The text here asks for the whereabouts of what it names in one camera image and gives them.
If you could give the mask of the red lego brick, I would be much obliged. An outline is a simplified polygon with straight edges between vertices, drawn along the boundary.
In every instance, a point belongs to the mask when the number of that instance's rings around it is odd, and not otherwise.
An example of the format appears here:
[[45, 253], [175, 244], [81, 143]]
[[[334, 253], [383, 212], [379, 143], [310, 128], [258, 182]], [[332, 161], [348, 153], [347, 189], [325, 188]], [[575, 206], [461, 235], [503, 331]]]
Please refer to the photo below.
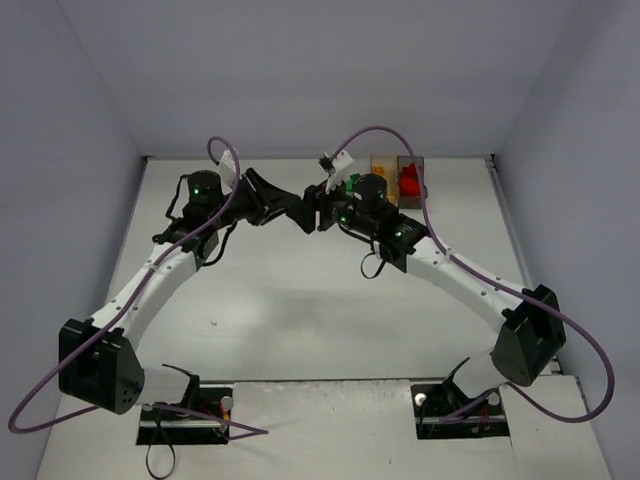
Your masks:
[[410, 162], [406, 166], [402, 168], [401, 175], [403, 177], [417, 178], [418, 177], [418, 169], [416, 168], [413, 162]]

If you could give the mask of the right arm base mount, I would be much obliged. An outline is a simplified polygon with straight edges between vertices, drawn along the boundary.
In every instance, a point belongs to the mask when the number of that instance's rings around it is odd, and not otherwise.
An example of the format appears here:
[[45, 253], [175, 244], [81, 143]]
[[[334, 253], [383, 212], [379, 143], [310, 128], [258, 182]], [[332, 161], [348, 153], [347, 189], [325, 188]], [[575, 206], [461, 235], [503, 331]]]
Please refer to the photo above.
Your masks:
[[415, 432], [418, 440], [472, 440], [509, 437], [502, 398], [490, 390], [479, 400], [467, 398], [453, 377], [469, 361], [460, 362], [436, 383], [410, 385]]

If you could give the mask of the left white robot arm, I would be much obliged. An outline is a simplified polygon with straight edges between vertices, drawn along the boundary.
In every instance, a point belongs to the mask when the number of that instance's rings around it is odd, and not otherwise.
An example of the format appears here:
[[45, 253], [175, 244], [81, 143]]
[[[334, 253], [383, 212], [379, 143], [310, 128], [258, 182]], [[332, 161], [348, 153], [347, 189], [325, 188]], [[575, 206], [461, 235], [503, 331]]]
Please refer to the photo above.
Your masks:
[[121, 415], [138, 404], [189, 406], [199, 378], [177, 367], [143, 366], [142, 337], [172, 295], [220, 251], [221, 228], [246, 221], [262, 226], [283, 215], [299, 197], [264, 180], [254, 169], [224, 194], [218, 173], [183, 175], [188, 190], [180, 216], [153, 236], [153, 249], [140, 270], [85, 321], [70, 319], [59, 332], [58, 374], [62, 393]]

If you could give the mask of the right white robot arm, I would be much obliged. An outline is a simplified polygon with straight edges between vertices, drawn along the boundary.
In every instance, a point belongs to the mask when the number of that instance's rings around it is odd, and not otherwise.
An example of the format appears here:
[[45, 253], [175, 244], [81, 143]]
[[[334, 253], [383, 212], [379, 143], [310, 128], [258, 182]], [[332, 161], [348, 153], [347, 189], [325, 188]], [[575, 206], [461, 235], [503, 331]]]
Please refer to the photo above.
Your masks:
[[540, 285], [486, 284], [456, 265], [428, 228], [402, 213], [386, 197], [386, 181], [359, 177], [348, 192], [310, 186], [287, 215], [305, 233], [338, 225], [369, 244], [379, 258], [403, 273], [425, 280], [465, 305], [496, 332], [495, 344], [463, 361], [444, 382], [447, 394], [468, 402], [507, 382], [531, 386], [564, 345], [562, 322], [550, 314], [556, 295]]

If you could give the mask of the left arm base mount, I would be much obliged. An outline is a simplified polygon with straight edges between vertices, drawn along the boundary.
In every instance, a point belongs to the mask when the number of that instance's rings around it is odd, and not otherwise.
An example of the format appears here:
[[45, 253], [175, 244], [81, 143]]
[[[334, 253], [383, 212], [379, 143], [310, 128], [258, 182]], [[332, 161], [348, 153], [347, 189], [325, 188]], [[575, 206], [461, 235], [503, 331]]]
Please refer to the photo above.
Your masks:
[[234, 406], [230, 385], [203, 384], [198, 375], [181, 367], [164, 368], [189, 378], [186, 393], [177, 404], [181, 411], [151, 408], [142, 410], [136, 438], [138, 446], [227, 445], [230, 427], [211, 416], [231, 420]]

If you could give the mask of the green lego brick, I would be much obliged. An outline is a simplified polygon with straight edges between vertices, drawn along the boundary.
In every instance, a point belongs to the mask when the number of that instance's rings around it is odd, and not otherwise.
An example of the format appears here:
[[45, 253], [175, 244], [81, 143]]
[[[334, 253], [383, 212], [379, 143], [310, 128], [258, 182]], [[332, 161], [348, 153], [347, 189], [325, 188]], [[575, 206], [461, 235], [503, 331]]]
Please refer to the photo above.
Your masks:
[[361, 175], [359, 173], [354, 173], [349, 176], [349, 178], [345, 182], [345, 192], [347, 195], [352, 196], [354, 191], [354, 185], [359, 180]]

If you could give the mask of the green yellow red rounded stack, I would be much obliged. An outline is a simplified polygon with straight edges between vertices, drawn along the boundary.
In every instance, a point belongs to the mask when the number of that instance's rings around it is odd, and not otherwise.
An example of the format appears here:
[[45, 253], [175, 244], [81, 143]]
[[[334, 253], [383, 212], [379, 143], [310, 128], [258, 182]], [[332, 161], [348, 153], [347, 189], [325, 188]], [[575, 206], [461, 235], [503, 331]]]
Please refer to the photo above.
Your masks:
[[419, 197], [420, 183], [417, 178], [401, 177], [398, 181], [401, 197]]

